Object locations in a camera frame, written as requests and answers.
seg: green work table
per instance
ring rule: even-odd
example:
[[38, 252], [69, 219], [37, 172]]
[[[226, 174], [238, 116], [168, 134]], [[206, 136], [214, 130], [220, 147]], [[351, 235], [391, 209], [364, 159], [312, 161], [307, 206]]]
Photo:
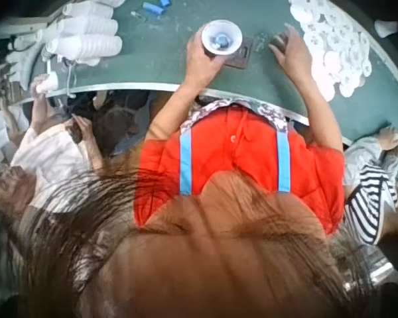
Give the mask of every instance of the green work table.
[[[267, 44], [273, 35], [290, 23], [300, 29], [289, 11], [288, 0], [172, 0], [161, 17], [148, 15], [142, 1], [126, 0], [116, 8], [113, 18], [119, 23], [117, 35], [123, 39], [118, 56], [104, 58], [96, 67], [76, 66], [76, 83], [71, 92], [102, 89], [155, 89], [174, 91], [183, 81], [186, 43], [203, 24], [227, 19], [236, 23], [244, 36], [254, 38], [246, 70], [224, 68], [206, 95], [242, 95], [282, 107], [286, 115], [307, 124], [306, 109], [298, 92], [278, 67]], [[141, 22], [130, 15], [138, 11], [148, 17]], [[351, 98], [337, 91], [330, 102], [346, 139], [355, 140], [374, 133], [386, 122], [398, 126], [398, 80], [374, 50], [370, 52], [373, 72]], [[65, 93], [66, 73], [52, 61], [58, 73], [59, 90]], [[46, 71], [38, 59], [34, 74]]]

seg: apron strap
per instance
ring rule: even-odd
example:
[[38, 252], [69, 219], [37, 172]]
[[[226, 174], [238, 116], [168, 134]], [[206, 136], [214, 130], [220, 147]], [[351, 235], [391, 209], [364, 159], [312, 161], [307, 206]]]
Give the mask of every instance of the apron strap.
[[291, 153], [287, 132], [277, 131], [277, 160], [279, 161], [279, 191], [291, 191]]
[[180, 135], [180, 194], [192, 194], [192, 131]]
[[[279, 191], [291, 190], [291, 154], [287, 132], [277, 131], [277, 159], [279, 161]], [[180, 194], [192, 194], [192, 132], [180, 135]]]

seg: curved table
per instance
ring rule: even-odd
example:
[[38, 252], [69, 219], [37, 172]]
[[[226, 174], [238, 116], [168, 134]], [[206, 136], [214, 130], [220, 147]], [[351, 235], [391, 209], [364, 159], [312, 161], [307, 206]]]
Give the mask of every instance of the curved table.
[[[103, 59], [96, 67], [76, 66], [77, 80], [71, 92], [103, 89], [174, 91], [183, 80], [188, 39], [204, 23], [228, 19], [239, 25], [245, 36], [254, 38], [249, 67], [246, 70], [224, 68], [204, 93], [214, 97], [258, 99], [276, 105], [286, 116], [308, 124], [300, 95], [267, 48], [272, 36], [282, 31], [285, 23], [300, 29], [290, 14], [288, 0], [172, 0], [172, 5], [161, 17], [144, 13], [140, 10], [142, 3], [128, 0], [116, 8], [113, 18], [119, 23], [117, 35], [123, 39], [121, 53]], [[130, 12], [134, 10], [147, 16], [148, 21], [143, 23], [132, 17]], [[373, 73], [365, 85], [351, 98], [342, 97], [337, 91], [330, 102], [347, 144], [374, 133], [387, 122], [398, 126], [398, 69], [374, 39], [371, 43], [373, 49], [369, 58]], [[58, 73], [60, 89], [51, 95], [65, 94], [66, 70], [56, 63], [56, 58], [52, 61], [52, 69]], [[45, 71], [45, 64], [38, 59], [34, 74]]]

